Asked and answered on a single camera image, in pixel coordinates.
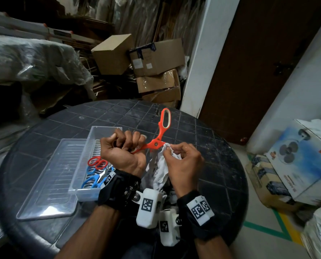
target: white sensor device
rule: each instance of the white sensor device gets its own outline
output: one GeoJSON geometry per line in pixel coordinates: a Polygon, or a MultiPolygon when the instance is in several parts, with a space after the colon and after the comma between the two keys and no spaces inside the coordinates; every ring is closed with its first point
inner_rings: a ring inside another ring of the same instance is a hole
{"type": "Polygon", "coordinates": [[[136,191],[136,195],[140,195],[138,201],[132,200],[139,204],[139,211],[137,214],[137,225],[144,228],[155,228],[158,223],[159,212],[162,209],[163,196],[159,191],[146,188],[143,193],[136,191]]]}
{"type": "Polygon", "coordinates": [[[175,209],[159,213],[159,234],[163,246],[174,246],[180,241],[180,220],[175,209]]]}

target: black plastic table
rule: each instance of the black plastic table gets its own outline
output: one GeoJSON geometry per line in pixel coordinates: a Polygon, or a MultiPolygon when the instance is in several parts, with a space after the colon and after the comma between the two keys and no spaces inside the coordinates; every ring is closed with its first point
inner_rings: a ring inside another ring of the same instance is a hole
{"type": "MultiPolygon", "coordinates": [[[[92,212],[95,203],[78,203],[71,217],[18,221],[16,214],[63,138],[87,138],[91,126],[122,126],[155,137],[163,105],[137,100],[106,100],[81,104],[60,111],[29,129],[13,146],[0,167],[0,223],[11,242],[32,258],[53,258],[92,212]]],[[[205,158],[199,191],[219,223],[225,225],[222,237],[230,245],[245,218],[248,186],[243,166],[228,143],[200,120],[170,108],[171,128],[163,141],[194,144],[205,158]]],[[[116,240],[125,238],[114,258],[150,258],[172,254],[182,257],[193,245],[180,242],[173,248],[159,245],[156,229],[137,227],[124,219],[115,231],[116,240]]]]}

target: floor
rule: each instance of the floor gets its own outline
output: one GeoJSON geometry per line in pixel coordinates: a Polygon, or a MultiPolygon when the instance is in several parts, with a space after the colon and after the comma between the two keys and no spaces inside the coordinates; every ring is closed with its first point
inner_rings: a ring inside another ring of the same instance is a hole
{"type": "MultiPolygon", "coordinates": [[[[243,166],[249,162],[244,146],[230,144],[243,166]]],[[[239,235],[230,249],[236,259],[310,259],[302,245],[302,226],[291,213],[280,213],[265,207],[259,200],[247,175],[249,206],[239,235]]]]}

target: forearm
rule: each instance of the forearm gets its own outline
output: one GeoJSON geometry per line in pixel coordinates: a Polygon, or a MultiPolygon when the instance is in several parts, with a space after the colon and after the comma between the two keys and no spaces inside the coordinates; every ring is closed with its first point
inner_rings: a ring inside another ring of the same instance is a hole
{"type": "Polygon", "coordinates": [[[232,259],[231,252],[221,236],[208,241],[196,238],[194,243],[200,259],[232,259]]]}
{"type": "Polygon", "coordinates": [[[119,217],[119,211],[106,205],[97,206],[55,259],[101,258],[119,217]]]}

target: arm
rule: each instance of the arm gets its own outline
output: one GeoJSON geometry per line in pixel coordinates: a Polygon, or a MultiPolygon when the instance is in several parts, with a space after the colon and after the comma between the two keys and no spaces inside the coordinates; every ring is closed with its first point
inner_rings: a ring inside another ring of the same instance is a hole
{"type": "MultiPolygon", "coordinates": [[[[121,130],[116,129],[112,136],[100,139],[101,157],[116,169],[141,177],[146,167],[145,151],[131,154],[128,150],[141,147],[145,139],[146,137],[141,136],[137,131],[132,135],[131,131],[122,133],[121,130]]],[[[97,206],[55,259],[101,258],[120,214],[120,211],[107,205],[97,206]]]]}
{"type": "Polygon", "coordinates": [[[97,206],[55,258],[101,258],[119,217],[119,211],[106,205],[97,206]]]}
{"type": "MultiPolygon", "coordinates": [[[[192,145],[180,143],[171,145],[175,154],[181,154],[182,160],[171,155],[170,148],[163,155],[169,169],[169,178],[178,198],[198,189],[198,173],[204,163],[200,152],[192,145]]],[[[208,241],[198,238],[194,240],[200,259],[222,258],[232,259],[229,248],[221,236],[216,236],[208,241]]]]}

